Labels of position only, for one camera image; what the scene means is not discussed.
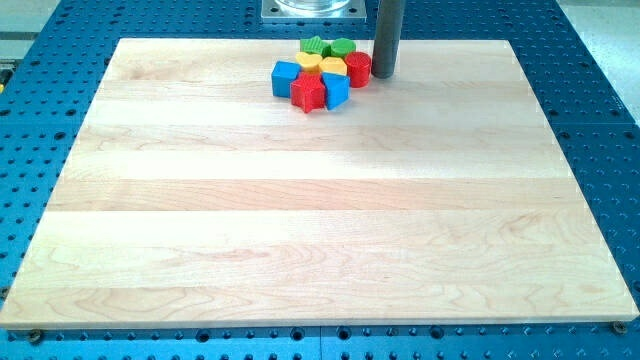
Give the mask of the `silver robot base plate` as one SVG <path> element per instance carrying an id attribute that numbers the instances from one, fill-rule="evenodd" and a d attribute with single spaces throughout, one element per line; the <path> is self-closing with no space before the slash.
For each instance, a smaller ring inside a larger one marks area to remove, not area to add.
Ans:
<path id="1" fill-rule="evenodd" d="M 263 23 L 367 22 L 365 0 L 261 0 Z"/>

